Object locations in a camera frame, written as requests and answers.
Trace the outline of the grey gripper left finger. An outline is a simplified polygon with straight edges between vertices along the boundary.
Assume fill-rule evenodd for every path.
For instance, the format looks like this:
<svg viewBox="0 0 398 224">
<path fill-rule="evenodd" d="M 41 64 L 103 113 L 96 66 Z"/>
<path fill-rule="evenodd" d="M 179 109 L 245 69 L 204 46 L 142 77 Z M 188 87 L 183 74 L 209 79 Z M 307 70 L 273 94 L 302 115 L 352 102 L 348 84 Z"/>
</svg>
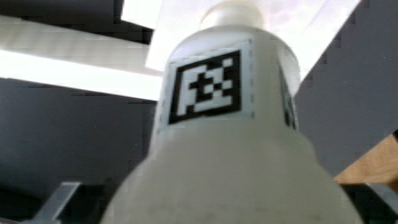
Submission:
<svg viewBox="0 0 398 224">
<path fill-rule="evenodd" d="M 105 186 L 62 182 L 41 209 L 21 224 L 99 224 Z"/>
</svg>

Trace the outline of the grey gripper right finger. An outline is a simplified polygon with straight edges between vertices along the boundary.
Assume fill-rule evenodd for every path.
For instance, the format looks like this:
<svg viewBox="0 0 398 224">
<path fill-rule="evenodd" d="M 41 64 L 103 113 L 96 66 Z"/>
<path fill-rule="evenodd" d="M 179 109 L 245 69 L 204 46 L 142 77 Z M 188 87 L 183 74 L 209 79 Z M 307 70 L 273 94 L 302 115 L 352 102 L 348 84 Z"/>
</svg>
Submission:
<svg viewBox="0 0 398 224">
<path fill-rule="evenodd" d="M 398 224 L 398 192 L 384 183 L 344 184 L 364 224 Z"/>
</svg>

